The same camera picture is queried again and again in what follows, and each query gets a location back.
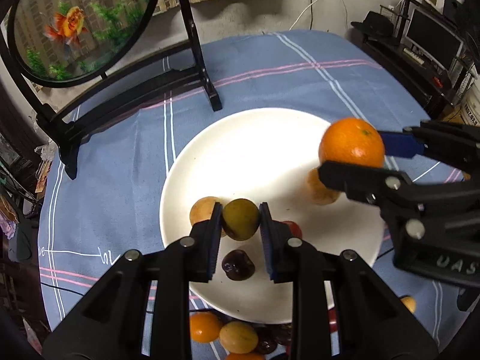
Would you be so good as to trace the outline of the computer monitor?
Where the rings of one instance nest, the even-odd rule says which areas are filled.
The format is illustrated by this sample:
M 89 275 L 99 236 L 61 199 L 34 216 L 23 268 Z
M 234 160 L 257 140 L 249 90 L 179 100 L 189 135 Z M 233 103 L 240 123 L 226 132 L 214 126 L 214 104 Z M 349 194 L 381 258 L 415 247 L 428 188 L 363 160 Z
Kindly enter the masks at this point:
M 464 41 L 453 30 L 419 7 L 409 11 L 403 38 L 446 71 L 453 68 L 464 48 Z

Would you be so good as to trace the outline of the small red fruit on plate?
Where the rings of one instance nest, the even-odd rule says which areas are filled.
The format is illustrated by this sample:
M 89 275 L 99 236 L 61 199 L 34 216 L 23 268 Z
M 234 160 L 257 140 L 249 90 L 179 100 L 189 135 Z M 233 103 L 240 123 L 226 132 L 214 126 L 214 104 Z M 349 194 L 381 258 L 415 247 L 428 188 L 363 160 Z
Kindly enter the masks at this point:
M 288 226 L 288 228 L 289 228 L 293 237 L 296 237 L 296 238 L 299 238 L 299 239 L 303 238 L 303 232 L 302 232 L 300 226 L 296 222 L 286 220 L 286 221 L 283 221 L 283 223 Z

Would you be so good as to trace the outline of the orange tangerine on cloth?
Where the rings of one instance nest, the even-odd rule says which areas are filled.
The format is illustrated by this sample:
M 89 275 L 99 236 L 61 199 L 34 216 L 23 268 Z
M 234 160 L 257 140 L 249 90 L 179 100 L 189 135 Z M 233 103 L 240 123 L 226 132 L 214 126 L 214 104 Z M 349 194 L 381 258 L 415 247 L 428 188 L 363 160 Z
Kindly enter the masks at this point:
M 265 360 L 265 356 L 259 353 L 230 353 L 225 360 Z

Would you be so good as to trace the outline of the tan striped fruit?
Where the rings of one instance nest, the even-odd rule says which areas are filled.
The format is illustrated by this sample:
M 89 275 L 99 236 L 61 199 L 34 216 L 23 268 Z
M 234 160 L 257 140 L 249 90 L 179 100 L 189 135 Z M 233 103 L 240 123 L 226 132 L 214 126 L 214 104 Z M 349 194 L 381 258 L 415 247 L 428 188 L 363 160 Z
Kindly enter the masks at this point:
M 412 314 L 416 312 L 416 300 L 413 297 L 402 296 L 400 297 L 400 300 Z

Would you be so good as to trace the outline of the dark cherry on plate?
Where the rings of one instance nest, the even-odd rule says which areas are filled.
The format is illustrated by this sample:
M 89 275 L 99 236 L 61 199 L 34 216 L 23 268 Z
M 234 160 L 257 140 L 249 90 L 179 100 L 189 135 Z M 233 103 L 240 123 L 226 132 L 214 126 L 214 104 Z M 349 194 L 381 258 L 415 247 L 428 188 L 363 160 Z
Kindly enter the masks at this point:
M 256 272 L 256 266 L 244 250 L 232 250 L 224 256 L 221 267 L 231 281 L 245 281 Z

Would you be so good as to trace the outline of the black shelf rack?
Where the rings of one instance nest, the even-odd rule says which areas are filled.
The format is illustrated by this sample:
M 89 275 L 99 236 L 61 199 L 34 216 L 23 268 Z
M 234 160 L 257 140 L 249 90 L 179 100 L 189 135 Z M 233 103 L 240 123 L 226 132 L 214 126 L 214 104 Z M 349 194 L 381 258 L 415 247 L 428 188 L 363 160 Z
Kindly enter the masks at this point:
M 421 8 L 440 19 L 464 41 L 464 48 L 450 71 L 443 70 L 404 39 L 408 13 Z M 444 0 L 442 11 L 428 2 L 403 0 L 395 10 L 380 6 L 365 18 L 352 21 L 360 34 L 359 47 L 386 69 L 414 97 L 431 119 L 442 119 L 459 105 L 479 77 L 479 27 L 462 2 Z

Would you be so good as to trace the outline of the pale yellow round fruit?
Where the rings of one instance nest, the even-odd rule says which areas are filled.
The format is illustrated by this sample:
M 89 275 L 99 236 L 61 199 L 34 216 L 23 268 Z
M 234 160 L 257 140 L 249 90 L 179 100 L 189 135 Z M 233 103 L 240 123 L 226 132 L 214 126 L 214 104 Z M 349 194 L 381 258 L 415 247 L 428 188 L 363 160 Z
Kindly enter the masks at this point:
M 230 353 L 252 352 L 259 342 L 256 330 L 245 322 L 233 321 L 224 325 L 219 332 L 219 340 Z

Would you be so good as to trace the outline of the small green-yellow fruit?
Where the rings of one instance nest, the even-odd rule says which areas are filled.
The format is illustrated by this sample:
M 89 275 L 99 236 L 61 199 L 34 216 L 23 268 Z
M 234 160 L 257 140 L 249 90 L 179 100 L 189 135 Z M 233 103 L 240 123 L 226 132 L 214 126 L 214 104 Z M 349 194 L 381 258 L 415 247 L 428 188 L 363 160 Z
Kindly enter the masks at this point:
M 223 208 L 222 228 L 236 241 L 243 242 L 253 237 L 259 225 L 259 209 L 248 199 L 235 199 Z

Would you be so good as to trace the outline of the small orange fruit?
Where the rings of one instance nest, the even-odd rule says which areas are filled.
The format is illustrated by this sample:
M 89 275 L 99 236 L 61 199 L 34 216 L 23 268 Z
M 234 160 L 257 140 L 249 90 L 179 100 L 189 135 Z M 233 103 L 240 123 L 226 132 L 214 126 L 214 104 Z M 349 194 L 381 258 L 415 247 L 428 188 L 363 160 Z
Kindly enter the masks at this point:
M 222 327 L 223 323 L 212 312 L 202 311 L 190 316 L 190 338 L 197 343 L 215 341 Z

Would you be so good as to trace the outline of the dark brown oblong fruit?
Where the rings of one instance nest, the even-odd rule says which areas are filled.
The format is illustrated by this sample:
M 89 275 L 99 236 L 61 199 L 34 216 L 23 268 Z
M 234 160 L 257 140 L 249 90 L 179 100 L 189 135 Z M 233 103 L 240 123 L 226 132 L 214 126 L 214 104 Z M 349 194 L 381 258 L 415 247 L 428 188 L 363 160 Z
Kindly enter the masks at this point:
M 277 342 L 278 345 L 283 345 L 285 347 L 290 346 L 292 341 L 292 323 L 277 325 L 274 337 L 275 342 Z

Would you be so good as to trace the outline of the large orange mandarin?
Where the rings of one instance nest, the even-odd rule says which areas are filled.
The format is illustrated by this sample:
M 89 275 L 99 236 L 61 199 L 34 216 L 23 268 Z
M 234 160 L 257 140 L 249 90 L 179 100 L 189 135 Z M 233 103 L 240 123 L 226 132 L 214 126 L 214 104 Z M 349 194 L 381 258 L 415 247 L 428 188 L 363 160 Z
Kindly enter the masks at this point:
M 320 164 L 333 161 L 383 167 L 385 146 L 378 131 L 363 119 L 337 120 L 326 129 L 319 145 Z

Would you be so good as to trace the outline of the dark red cherry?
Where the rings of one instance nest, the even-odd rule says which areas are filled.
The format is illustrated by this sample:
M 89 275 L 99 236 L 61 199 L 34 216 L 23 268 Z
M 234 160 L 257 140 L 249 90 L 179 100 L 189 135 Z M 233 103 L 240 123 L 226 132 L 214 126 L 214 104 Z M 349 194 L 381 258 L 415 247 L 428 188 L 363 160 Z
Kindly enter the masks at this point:
M 271 329 L 266 327 L 256 328 L 256 334 L 258 336 L 258 342 L 254 351 L 261 355 L 267 355 L 273 353 L 277 347 L 275 334 Z

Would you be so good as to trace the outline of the tan round fruit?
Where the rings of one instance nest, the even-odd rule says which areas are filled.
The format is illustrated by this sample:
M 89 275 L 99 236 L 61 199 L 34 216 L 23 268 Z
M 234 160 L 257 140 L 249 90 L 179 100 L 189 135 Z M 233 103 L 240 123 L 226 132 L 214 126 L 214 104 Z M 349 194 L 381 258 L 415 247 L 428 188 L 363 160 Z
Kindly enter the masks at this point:
M 227 201 L 220 197 L 202 197 L 197 200 L 190 209 L 190 224 L 193 226 L 198 222 L 210 219 L 216 203 L 224 206 Z

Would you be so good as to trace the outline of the pale peach fruit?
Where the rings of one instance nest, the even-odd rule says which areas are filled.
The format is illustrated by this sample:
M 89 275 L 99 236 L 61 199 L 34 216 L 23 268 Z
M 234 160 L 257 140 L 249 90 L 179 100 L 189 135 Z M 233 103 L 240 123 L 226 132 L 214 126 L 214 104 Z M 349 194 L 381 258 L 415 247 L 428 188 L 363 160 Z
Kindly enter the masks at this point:
M 326 206 L 335 203 L 341 193 L 339 191 L 328 189 L 320 180 L 316 168 L 311 169 L 306 178 L 308 196 L 314 204 Z

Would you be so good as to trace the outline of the blue striped tablecloth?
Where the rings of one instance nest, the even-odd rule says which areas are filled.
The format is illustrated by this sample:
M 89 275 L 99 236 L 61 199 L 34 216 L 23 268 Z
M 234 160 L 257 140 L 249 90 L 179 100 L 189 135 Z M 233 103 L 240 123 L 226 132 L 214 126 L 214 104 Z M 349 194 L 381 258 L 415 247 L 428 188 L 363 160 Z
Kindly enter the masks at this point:
M 55 159 L 38 233 L 42 297 L 56 328 L 129 250 L 149 254 L 187 236 L 200 198 L 267 203 L 304 240 L 352 249 L 445 348 L 467 314 L 458 289 L 394 267 L 392 241 L 374 205 L 341 196 L 319 206 L 306 179 L 326 128 L 354 117 L 399 132 L 428 113 L 387 70 L 349 41 L 318 31 L 231 37 L 202 48 L 222 108 L 201 88 L 158 95 L 80 146 L 71 178 Z

